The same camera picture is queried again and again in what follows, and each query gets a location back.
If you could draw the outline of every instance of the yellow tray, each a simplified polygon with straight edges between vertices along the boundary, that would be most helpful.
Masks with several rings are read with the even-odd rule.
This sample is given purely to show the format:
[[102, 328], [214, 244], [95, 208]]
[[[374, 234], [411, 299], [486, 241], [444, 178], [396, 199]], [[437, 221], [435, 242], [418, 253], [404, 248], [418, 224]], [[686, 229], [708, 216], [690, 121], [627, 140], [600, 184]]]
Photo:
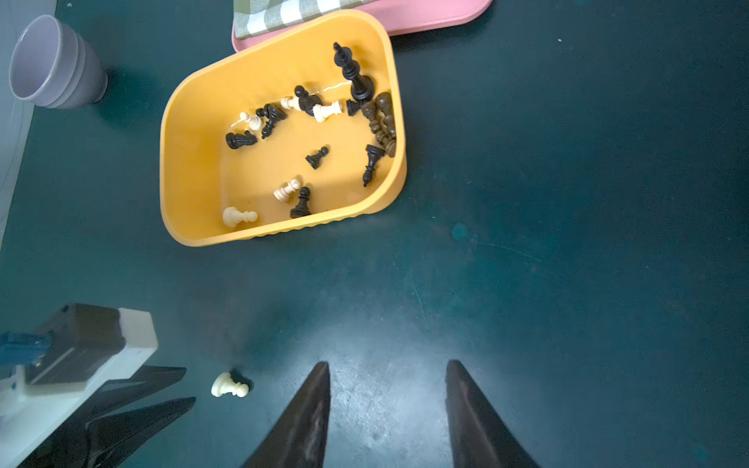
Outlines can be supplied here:
[[[240, 112], [253, 115], [266, 103], [294, 95], [296, 85], [317, 93], [325, 104], [351, 98], [350, 85], [333, 62], [333, 43], [351, 48], [376, 94], [390, 91], [398, 135], [395, 157], [380, 159], [374, 180], [363, 186], [365, 147], [376, 145], [369, 121], [358, 112], [332, 115], [318, 123], [304, 112], [288, 118], [253, 146], [231, 150], [225, 134]], [[169, 233], [186, 246], [286, 232], [375, 213], [391, 204], [406, 179], [401, 94], [390, 38], [366, 13], [341, 10], [227, 57], [188, 76], [166, 105], [161, 122], [161, 216]], [[314, 170], [305, 156], [327, 145], [330, 153]], [[273, 191], [293, 177], [312, 191], [311, 216], [289, 219], [298, 192], [288, 203]], [[228, 228], [227, 207], [255, 211], [259, 220]]]

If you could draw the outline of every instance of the black chess pawn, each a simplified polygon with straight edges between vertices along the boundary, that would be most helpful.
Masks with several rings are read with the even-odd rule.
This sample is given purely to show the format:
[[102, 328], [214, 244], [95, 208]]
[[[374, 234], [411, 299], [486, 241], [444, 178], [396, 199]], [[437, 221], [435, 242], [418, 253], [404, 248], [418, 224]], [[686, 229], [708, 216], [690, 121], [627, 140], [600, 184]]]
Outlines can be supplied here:
[[301, 218], [302, 216], [309, 216], [312, 213], [310, 213], [309, 208], [307, 207], [307, 202], [309, 201], [309, 195], [310, 195], [309, 188], [302, 187], [299, 191], [299, 203], [296, 207], [291, 209], [291, 212], [289, 213], [289, 216], [291, 216], [292, 219], [294, 218]]
[[346, 101], [346, 112], [349, 117], [353, 117], [361, 108], [362, 105], [357, 101], [352, 101], [350, 99]]
[[351, 97], [359, 104], [364, 104], [375, 97], [375, 82], [367, 75], [360, 75], [359, 62], [351, 58], [351, 49], [341, 47], [337, 42], [333, 44], [336, 65], [343, 69], [343, 77], [351, 81]]
[[304, 159], [309, 162], [309, 165], [312, 166], [313, 169], [317, 170], [317, 168], [320, 167], [320, 161], [323, 159], [323, 156], [326, 156], [329, 152], [330, 150], [323, 146], [316, 154], [307, 156]]
[[395, 116], [392, 113], [392, 96], [390, 93], [385, 91], [379, 93], [374, 99], [377, 104], [377, 108], [383, 113], [382, 126], [385, 127], [385, 132], [391, 139], [395, 138]]
[[367, 157], [369, 158], [369, 164], [364, 171], [364, 177], [362, 177], [362, 179], [364, 180], [364, 186], [368, 186], [369, 183], [372, 182], [372, 178], [375, 177], [375, 166], [377, 165], [377, 161], [382, 159], [383, 156], [385, 156], [384, 149], [372, 145], [367, 145]]
[[273, 129], [276, 125], [287, 117], [286, 112], [283, 112], [277, 105], [272, 103], [266, 104], [264, 107], [256, 110], [255, 114], [258, 117], [265, 117], [268, 119], [268, 122], [265, 123], [265, 127], [260, 131], [263, 139], [269, 137], [271, 133], [273, 133]]
[[254, 145], [258, 142], [258, 137], [251, 134], [249, 131], [242, 133], [227, 133], [226, 144], [232, 149], [237, 150], [243, 146]]
[[308, 93], [301, 85], [294, 88], [294, 95], [299, 98], [299, 108], [312, 117], [315, 116], [312, 108], [317, 104], [323, 105], [323, 100], [319, 96]]

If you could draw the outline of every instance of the brown chess piece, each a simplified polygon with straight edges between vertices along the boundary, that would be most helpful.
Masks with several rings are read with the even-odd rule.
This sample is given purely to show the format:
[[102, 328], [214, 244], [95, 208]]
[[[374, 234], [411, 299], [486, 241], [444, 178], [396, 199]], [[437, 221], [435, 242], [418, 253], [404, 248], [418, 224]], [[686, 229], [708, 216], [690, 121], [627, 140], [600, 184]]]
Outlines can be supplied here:
[[395, 139], [395, 116], [392, 113], [392, 96], [388, 91], [379, 93], [374, 99], [377, 108], [385, 117], [382, 119], [382, 126], [391, 139]]
[[377, 120], [377, 106], [374, 101], [362, 104], [362, 114], [369, 119], [369, 129], [374, 133], [377, 143], [385, 147], [385, 152], [390, 157], [395, 157], [395, 140], [390, 138]]

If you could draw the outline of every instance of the black chess piece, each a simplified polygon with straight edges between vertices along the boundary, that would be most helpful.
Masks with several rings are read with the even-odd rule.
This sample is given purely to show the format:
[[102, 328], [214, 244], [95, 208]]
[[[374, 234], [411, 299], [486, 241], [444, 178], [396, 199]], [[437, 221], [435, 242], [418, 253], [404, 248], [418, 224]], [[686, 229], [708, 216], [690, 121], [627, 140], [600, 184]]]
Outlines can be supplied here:
[[377, 161], [382, 159], [384, 156], [384, 149], [378, 148], [373, 145], [367, 145], [367, 157], [369, 158], [369, 164], [364, 171], [364, 177], [362, 177], [362, 179], [364, 180], [364, 186], [368, 186], [369, 183], [372, 182], [372, 179], [375, 177], [375, 166], [377, 165]]
[[301, 218], [302, 216], [309, 216], [312, 213], [310, 213], [309, 208], [307, 207], [307, 202], [309, 201], [309, 195], [310, 195], [309, 188], [302, 187], [299, 191], [299, 203], [296, 207], [291, 209], [291, 212], [289, 213], [289, 216], [291, 216], [292, 219], [294, 218]]
[[377, 106], [374, 101], [362, 105], [362, 114], [369, 119], [369, 129], [374, 133], [377, 143], [385, 147], [388, 156], [395, 157], [395, 140], [390, 138], [382, 124], [377, 120]]
[[336, 65], [343, 69], [343, 77], [351, 81], [351, 97], [359, 104], [364, 104], [375, 97], [375, 82], [367, 75], [360, 75], [359, 62], [351, 58], [351, 49], [341, 47], [337, 42], [333, 44]]
[[258, 137], [251, 134], [249, 131], [242, 133], [227, 133], [226, 144], [232, 149], [237, 150], [243, 146], [254, 145], [258, 142]]
[[315, 116], [315, 113], [312, 112], [312, 108], [315, 107], [316, 104], [323, 105], [323, 100], [320, 99], [319, 96], [308, 93], [302, 85], [294, 88], [294, 95], [299, 98], [299, 108], [312, 117]]
[[323, 146], [316, 154], [307, 156], [304, 159], [309, 162], [309, 165], [312, 166], [314, 170], [317, 170], [317, 168], [320, 167], [320, 161], [323, 159], [323, 156], [326, 156], [329, 152], [330, 150], [328, 150], [326, 146]]
[[349, 117], [353, 117], [361, 108], [362, 108], [362, 105], [359, 104], [357, 101], [352, 101], [352, 100], [346, 101], [346, 112], [348, 112]]
[[273, 103], [266, 104], [264, 107], [256, 110], [255, 114], [258, 117], [265, 117], [268, 119], [268, 122], [265, 123], [265, 127], [260, 131], [263, 139], [269, 137], [271, 133], [273, 133], [273, 129], [276, 128], [276, 125], [288, 117], [286, 112], [283, 112], [280, 107]]

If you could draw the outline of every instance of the white wall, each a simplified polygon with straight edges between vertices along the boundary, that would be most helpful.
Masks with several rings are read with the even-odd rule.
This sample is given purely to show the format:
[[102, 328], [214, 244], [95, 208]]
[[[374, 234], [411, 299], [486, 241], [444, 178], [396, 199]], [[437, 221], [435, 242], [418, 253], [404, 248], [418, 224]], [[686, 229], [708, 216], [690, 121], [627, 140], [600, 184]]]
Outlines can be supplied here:
[[55, 5], [55, 0], [0, 0], [0, 245], [34, 111], [10, 92], [10, 56], [26, 25], [41, 14], [55, 14]]

